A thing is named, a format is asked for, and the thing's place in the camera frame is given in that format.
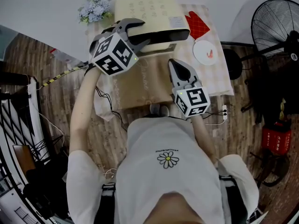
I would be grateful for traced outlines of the cream toaster oven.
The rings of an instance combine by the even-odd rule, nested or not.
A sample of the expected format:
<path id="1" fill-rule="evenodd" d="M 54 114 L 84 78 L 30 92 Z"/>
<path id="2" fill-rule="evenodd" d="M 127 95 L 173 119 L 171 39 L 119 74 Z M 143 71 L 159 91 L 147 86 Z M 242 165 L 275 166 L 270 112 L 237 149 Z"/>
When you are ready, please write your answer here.
<path id="1" fill-rule="evenodd" d="M 190 34 L 190 28 L 177 0 L 115 0 L 114 19 L 137 18 L 145 24 L 128 29 L 133 44 L 150 39 L 150 44 L 173 42 L 180 44 Z"/>

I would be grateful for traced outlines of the brown table runner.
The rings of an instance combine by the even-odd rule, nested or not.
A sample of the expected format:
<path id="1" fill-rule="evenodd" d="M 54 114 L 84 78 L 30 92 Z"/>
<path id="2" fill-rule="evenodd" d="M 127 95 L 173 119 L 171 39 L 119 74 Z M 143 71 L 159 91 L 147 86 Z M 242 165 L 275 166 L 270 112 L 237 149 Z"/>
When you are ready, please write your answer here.
<path id="1" fill-rule="evenodd" d="M 169 55 L 140 59 L 130 70 L 113 77 L 113 108 L 129 109 L 172 101 Z"/>

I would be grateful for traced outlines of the table with checkered cloth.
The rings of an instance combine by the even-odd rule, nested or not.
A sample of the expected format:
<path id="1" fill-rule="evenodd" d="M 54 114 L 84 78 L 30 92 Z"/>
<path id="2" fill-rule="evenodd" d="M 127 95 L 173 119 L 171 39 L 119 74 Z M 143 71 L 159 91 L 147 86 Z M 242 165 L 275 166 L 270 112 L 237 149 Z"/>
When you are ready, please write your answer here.
<path id="1" fill-rule="evenodd" d="M 189 36 L 187 40 L 182 41 L 176 47 L 170 58 L 181 60 L 191 65 L 197 72 L 202 85 L 207 88 L 210 96 L 233 95 L 233 88 L 230 82 L 226 60 L 223 54 L 222 46 L 218 38 L 217 31 L 209 15 L 208 8 L 204 5 L 183 4 L 183 13 L 188 15 L 190 11 L 194 11 L 203 22 L 210 28 L 210 31 L 200 37 L 200 40 L 211 42 L 217 49 L 218 61 L 216 64 L 206 66 L 197 61 L 193 55 L 194 39 Z M 100 90 L 110 95 L 111 102 L 107 98 L 101 98 L 98 94 L 94 95 L 95 112 L 101 118 L 109 121 L 114 115 L 111 110 L 120 111 L 113 108 L 113 77 L 101 75 L 97 86 Z"/>

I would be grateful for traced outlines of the pale blue flower bouquet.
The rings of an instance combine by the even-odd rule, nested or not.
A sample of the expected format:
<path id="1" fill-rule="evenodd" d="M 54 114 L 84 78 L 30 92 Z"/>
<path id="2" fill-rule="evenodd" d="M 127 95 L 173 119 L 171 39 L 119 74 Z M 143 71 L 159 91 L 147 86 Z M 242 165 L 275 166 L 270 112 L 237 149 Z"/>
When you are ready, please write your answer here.
<path id="1" fill-rule="evenodd" d="M 86 0 L 78 9 L 78 20 L 86 24 L 110 18 L 111 5 L 108 0 Z"/>

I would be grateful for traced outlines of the grey shoe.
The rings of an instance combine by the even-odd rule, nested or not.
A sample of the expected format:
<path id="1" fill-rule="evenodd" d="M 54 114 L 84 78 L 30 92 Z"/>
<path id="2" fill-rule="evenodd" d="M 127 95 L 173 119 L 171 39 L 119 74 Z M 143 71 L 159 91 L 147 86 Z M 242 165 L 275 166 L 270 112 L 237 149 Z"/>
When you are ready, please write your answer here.
<path id="1" fill-rule="evenodd" d="M 150 114 L 159 117 L 168 117 L 170 114 L 168 107 L 160 104 L 151 104 L 149 106 L 149 110 L 150 110 Z"/>

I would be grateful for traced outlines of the person's white daisy t-shirt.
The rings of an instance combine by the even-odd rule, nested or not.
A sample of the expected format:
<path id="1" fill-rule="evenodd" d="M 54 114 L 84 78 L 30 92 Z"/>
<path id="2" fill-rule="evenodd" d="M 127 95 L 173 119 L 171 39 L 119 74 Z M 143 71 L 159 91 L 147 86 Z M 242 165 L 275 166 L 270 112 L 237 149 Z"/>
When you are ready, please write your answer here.
<path id="1" fill-rule="evenodd" d="M 143 224 L 160 197 L 181 194 L 204 224 L 245 223 L 259 190 L 242 158 L 215 164 L 198 146 L 191 121 L 141 118 L 128 127 L 127 154 L 108 184 L 91 157 L 69 155 L 66 181 L 75 224 Z"/>

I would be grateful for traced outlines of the black metal rack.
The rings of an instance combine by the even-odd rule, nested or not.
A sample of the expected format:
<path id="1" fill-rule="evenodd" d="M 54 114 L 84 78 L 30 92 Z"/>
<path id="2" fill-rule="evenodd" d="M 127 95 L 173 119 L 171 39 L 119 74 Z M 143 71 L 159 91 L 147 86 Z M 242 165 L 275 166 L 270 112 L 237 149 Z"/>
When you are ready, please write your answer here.
<path id="1" fill-rule="evenodd" d="M 15 145 L 27 145 L 38 163 L 50 160 L 51 141 L 40 115 L 36 78 L 0 72 L 0 125 Z"/>

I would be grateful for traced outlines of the red fire equipment box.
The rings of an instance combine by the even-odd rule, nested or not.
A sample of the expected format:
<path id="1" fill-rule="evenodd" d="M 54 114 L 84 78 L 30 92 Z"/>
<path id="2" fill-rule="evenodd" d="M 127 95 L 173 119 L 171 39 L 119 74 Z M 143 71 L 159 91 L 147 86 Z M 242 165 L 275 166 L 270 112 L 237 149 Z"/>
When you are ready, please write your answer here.
<path id="1" fill-rule="evenodd" d="M 290 128 L 283 128 L 282 126 L 267 127 L 266 125 L 262 128 L 262 142 L 261 146 L 263 149 L 268 149 L 278 155 L 285 155 L 288 153 L 291 144 Z"/>

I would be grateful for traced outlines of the black office chair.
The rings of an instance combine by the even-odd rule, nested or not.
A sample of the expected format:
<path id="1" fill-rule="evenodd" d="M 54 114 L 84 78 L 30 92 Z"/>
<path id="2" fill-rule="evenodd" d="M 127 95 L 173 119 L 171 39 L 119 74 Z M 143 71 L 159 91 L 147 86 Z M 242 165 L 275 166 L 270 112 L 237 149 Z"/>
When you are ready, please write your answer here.
<path id="1" fill-rule="evenodd" d="M 66 219 L 69 210 L 63 177 L 67 173 L 68 157 L 59 153 L 46 161 L 46 164 L 38 161 L 35 169 L 26 172 L 28 184 L 23 194 L 44 219 L 55 215 Z"/>

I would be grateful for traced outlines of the person's left forearm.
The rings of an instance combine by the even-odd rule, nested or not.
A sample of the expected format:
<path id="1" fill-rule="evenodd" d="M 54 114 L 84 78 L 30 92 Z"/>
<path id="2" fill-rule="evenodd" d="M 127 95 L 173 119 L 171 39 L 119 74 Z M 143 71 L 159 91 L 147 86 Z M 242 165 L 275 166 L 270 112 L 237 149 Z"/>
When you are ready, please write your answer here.
<path id="1" fill-rule="evenodd" d="M 94 93 L 100 75 L 100 69 L 92 68 L 83 78 L 71 114 L 69 153 L 76 150 L 88 152 L 88 127 L 93 109 Z"/>

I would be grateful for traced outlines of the yellow black striped floor strip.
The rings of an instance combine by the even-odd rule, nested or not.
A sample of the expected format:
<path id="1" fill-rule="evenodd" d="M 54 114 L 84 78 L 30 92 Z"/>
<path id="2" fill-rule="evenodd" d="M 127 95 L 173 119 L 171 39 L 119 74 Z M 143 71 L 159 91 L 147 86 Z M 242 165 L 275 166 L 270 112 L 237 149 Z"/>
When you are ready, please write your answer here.
<path id="1" fill-rule="evenodd" d="M 84 68 L 86 68 L 86 67 L 88 67 L 88 65 L 77 66 L 77 67 L 74 67 L 74 68 L 72 68 L 72 69 L 70 69 L 70 70 L 65 70 L 64 72 L 58 74 L 57 76 L 53 77 L 53 78 L 50 79 L 49 81 L 45 82 L 45 83 L 39 88 L 39 90 L 40 90 L 41 88 L 45 87 L 45 86 L 48 86 L 50 83 L 53 83 L 54 81 L 56 81 L 56 80 L 58 80 L 58 79 L 60 79 L 60 78 L 62 78 L 62 77 L 64 77 L 64 76 L 66 76 L 66 75 L 72 73 L 72 72 L 75 72 L 75 71 L 84 69 Z"/>

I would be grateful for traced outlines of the black floor fan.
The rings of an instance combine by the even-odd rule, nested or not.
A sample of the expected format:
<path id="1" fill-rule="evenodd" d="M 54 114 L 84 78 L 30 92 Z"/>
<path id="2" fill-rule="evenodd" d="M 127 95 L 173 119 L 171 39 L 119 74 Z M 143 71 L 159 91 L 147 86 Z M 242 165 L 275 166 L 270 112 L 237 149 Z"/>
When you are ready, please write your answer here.
<path id="1" fill-rule="evenodd" d="M 242 58 L 224 49 L 230 80 L 239 78 L 243 61 L 273 56 L 284 52 L 299 61 L 299 3 L 292 0 L 267 0 L 255 10 L 251 20 L 251 36 L 254 52 Z"/>

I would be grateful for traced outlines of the red quilted oven mitt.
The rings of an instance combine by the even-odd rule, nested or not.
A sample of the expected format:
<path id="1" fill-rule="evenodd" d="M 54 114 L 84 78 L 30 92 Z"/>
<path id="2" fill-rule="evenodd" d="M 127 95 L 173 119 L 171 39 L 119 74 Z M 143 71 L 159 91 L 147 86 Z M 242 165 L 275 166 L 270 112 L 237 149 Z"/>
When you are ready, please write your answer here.
<path id="1" fill-rule="evenodd" d="M 185 18 L 190 28 L 190 36 L 194 40 L 197 40 L 210 31 L 210 28 L 194 11 L 190 11 L 189 15 L 186 15 Z"/>

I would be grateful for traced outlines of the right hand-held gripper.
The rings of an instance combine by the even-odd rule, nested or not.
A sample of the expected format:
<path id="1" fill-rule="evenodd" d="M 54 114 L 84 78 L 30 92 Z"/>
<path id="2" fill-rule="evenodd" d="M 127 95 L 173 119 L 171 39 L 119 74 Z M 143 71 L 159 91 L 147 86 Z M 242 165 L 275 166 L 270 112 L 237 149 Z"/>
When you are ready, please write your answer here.
<path id="1" fill-rule="evenodd" d="M 185 118 L 204 114 L 210 106 L 207 88 L 202 86 L 196 70 L 178 59 L 169 59 L 171 81 L 174 87 L 186 84 L 181 88 L 173 88 L 174 103 Z"/>

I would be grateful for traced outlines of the clear plastic bag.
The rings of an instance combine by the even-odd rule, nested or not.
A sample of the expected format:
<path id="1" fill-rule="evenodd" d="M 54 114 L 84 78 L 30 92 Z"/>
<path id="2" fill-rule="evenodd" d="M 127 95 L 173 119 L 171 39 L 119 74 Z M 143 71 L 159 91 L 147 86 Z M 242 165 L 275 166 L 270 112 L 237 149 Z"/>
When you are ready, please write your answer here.
<path id="1" fill-rule="evenodd" d="M 75 67 L 81 64 L 81 61 L 58 50 L 52 49 L 50 53 L 59 61 L 69 64 L 71 67 Z"/>

